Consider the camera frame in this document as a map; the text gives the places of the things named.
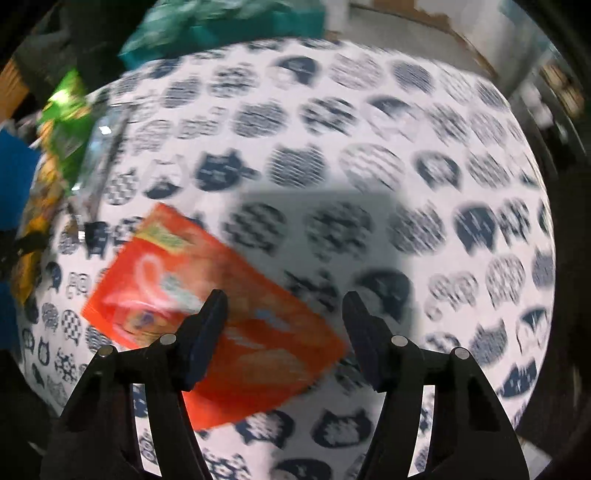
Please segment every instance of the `teal plastic bag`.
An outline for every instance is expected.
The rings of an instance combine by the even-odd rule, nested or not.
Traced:
[[[320,0],[158,0],[119,58],[132,70],[150,60],[240,41],[323,34]]]

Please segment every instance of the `green bag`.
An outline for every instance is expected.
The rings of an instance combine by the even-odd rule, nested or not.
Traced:
[[[41,114],[40,123],[51,121],[49,148],[58,158],[66,195],[71,194],[96,115],[86,102],[86,89],[76,70],[61,80]]]
[[[150,60],[240,41],[323,34],[320,0],[158,0],[119,58],[132,70]]]

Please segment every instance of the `orange snack bag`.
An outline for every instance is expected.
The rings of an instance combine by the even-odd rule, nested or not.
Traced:
[[[164,204],[125,245],[82,315],[136,348],[174,333],[214,288],[228,296],[229,316],[204,380],[184,393],[195,430],[276,407],[344,355],[322,317]]]

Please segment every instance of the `wooden surface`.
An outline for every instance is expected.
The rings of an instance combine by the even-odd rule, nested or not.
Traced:
[[[0,122],[12,116],[28,93],[17,65],[10,59],[0,73]]]
[[[417,8],[416,0],[374,0],[373,7],[384,12],[391,12],[409,20],[418,21],[445,32],[451,32],[449,17],[445,14],[431,15]]]

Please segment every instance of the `patterned tablecloth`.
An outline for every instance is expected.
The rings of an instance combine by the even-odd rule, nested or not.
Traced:
[[[356,289],[424,348],[468,348],[514,423],[544,359],[554,293],[548,200],[506,100],[448,65],[327,41],[262,41],[150,62],[101,92],[139,104],[87,251],[61,215],[20,320],[23,371],[58,411],[109,340],[80,310],[155,202],[232,244],[342,329]],[[142,388],[138,436],[157,471]],[[353,478],[383,396],[353,357],[306,393],[197,432],[217,479]],[[422,470],[433,391],[415,461]]]

